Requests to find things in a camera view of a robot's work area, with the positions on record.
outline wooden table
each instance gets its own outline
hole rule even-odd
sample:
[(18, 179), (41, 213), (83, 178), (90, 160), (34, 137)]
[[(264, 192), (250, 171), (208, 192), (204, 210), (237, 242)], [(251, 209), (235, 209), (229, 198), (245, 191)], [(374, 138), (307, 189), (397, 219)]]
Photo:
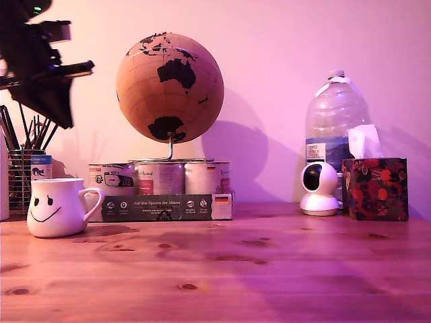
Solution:
[(233, 221), (0, 224), (4, 321), (431, 322), (431, 223), (237, 204)]

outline large water jug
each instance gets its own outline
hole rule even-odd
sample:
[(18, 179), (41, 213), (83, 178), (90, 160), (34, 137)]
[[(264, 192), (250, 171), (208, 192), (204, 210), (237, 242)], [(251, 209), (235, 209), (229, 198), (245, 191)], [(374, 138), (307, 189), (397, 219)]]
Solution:
[(368, 107), (344, 71), (331, 71), (326, 83), (310, 103), (306, 115), (306, 162), (327, 162), (339, 173), (334, 192), (342, 208), (341, 163), (353, 158), (347, 132), (369, 124)]

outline pen holder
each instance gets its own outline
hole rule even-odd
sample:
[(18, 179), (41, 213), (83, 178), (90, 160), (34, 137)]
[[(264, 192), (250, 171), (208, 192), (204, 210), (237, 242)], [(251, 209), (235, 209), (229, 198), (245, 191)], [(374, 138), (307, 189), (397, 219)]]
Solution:
[(41, 149), (8, 150), (10, 213), (27, 214), (32, 196), (31, 156), (45, 154)]

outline white security camera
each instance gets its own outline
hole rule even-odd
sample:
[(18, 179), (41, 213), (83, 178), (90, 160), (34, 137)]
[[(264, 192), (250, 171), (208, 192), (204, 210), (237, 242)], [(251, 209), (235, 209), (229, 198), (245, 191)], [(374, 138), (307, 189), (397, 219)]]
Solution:
[(338, 175), (334, 167), (322, 161), (308, 164), (301, 172), (302, 187), (307, 192), (301, 200), (302, 212), (309, 215), (334, 215), (339, 207), (332, 195)]

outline cork globe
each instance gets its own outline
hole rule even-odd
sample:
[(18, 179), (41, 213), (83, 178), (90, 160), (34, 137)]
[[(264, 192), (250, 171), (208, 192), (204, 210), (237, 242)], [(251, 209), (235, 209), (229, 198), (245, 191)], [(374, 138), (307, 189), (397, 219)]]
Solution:
[(119, 106), (142, 135), (175, 143), (193, 140), (216, 121), (224, 84), (216, 60), (178, 34), (154, 34), (127, 52), (117, 74)]

